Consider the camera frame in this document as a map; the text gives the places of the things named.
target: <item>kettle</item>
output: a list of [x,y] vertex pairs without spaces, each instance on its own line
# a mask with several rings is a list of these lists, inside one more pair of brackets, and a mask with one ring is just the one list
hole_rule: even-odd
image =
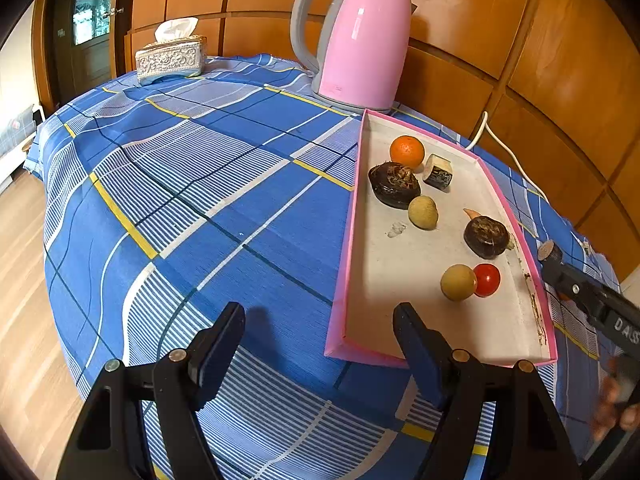
[[305,45],[311,0],[295,0],[290,35],[293,52],[316,75],[311,89],[321,101],[362,113],[387,111],[394,101],[409,43],[411,0],[333,0],[318,43]]

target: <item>red cherry tomato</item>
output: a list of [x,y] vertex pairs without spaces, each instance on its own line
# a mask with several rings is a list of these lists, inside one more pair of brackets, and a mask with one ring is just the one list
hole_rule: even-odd
[[479,264],[474,269],[474,274],[478,278],[476,296],[486,298],[492,295],[500,286],[500,271],[492,264]]

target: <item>orange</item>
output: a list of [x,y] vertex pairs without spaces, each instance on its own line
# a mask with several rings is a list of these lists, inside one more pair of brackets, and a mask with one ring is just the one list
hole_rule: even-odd
[[415,137],[403,135],[391,143],[389,156],[392,162],[404,164],[414,170],[424,159],[424,146]]

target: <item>screw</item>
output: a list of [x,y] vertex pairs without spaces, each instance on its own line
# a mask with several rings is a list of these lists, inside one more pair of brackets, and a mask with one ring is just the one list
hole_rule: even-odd
[[179,363],[185,357],[187,357],[187,351],[183,348],[176,348],[169,352],[169,361],[173,361],[174,363]]
[[118,361],[117,359],[109,359],[104,364],[104,369],[107,370],[108,372],[114,372],[119,367],[120,367],[120,361]]
[[531,361],[523,359],[522,361],[518,361],[518,368],[524,373],[530,374],[533,371],[533,364],[531,363]]
[[469,361],[470,355],[466,350],[457,349],[451,353],[451,357],[453,357],[454,361],[458,361],[459,363],[466,363]]

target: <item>table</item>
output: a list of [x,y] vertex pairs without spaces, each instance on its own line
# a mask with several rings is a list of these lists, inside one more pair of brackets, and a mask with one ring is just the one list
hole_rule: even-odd
[[[140,87],[128,73],[64,105],[25,166],[44,181],[45,273],[69,370],[86,397],[104,362],[153,362],[244,305],[246,335],[198,414],[227,479],[410,479],[439,414],[407,370],[322,355],[360,118],[310,92],[310,73],[268,54],[210,58],[200,77]],[[463,146],[396,104],[392,111]],[[531,250],[553,238],[613,288],[609,263],[523,179],[489,164]],[[598,375],[615,351],[549,290],[559,359],[540,367],[578,457]],[[171,476],[155,405],[152,459]],[[486,403],[468,478],[484,463]]]

